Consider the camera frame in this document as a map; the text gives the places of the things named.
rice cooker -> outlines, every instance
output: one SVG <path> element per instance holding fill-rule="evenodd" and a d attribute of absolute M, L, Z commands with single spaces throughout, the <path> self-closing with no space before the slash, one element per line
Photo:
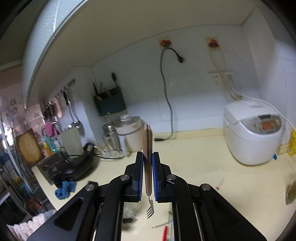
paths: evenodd
<path fill-rule="evenodd" d="M 278 112 L 255 101 L 232 102 L 225 106 L 224 131 L 233 156 L 245 165 L 259 165 L 272 159 L 283 127 Z"/>

orange display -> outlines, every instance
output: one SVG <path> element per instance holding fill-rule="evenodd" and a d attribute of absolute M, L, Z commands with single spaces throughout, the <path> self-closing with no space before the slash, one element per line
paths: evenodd
<path fill-rule="evenodd" d="M 270 121 L 264 121 L 261 123 L 262 129 L 267 131 L 274 127 L 274 122 L 272 120 Z"/>

teal knife block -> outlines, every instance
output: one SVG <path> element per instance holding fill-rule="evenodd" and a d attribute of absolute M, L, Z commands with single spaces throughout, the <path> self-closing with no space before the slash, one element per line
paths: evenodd
<path fill-rule="evenodd" d="M 109 92 L 111 96 L 103 100 L 94 97 L 99 116 L 115 114 L 126 109 L 120 87 L 110 89 Z"/>

black power cord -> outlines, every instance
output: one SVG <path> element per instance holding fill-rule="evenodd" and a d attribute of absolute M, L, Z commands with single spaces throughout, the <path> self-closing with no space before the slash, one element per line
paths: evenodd
<path fill-rule="evenodd" d="M 175 54 L 177 55 L 177 58 L 178 58 L 179 63 L 184 63 L 184 58 L 181 57 L 180 55 L 178 55 L 178 53 L 174 49 L 172 49 L 170 47 L 164 47 L 163 50 L 161 51 L 159 67 L 160 67 L 161 77 L 163 79 L 163 87 L 164 87 L 165 99 L 166 99 L 166 102 L 168 103 L 168 107 L 170 109 L 170 127 L 171 127 L 171 133 L 170 133 L 170 135 L 167 138 L 155 138 L 154 141 L 165 141 L 165 140 L 169 140 L 174 135 L 173 109 L 172 109 L 172 106 L 170 105 L 170 102 L 168 100 L 168 93 L 167 93 L 166 81 L 165 81 L 165 77 L 163 75 L 163 54 L 164 54 L 164 52 L 167 49 L 170 49 L 170 50 L 172 50 L 172 51 L 175 52 Z"/>

upper cabinet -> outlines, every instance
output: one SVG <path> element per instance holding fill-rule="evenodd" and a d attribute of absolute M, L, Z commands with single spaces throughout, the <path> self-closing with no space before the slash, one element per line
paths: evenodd
<path fill-rule="evenodd" d="M 88 0 L 49 0 L 41 11 L 28 39 L 23 57 L 23 92 L 26 94 L 26 104 L 28 97 L 31 96 L 32 85 L 46 56 L 46 51 L 53 44 L 54 38 L 63 29 L 65 23 L 86 2 Z"/>
<path fill-rule="evenodd" d="M 27 105 L 48 97 L 74 66 L 92 66 L 125 46 L 160 33 L 166 36 L 165 32 L 178 28 L 240 26 L 258 4 L 262 2 L 50 0 L 40 14 L 24 55 Z"/>

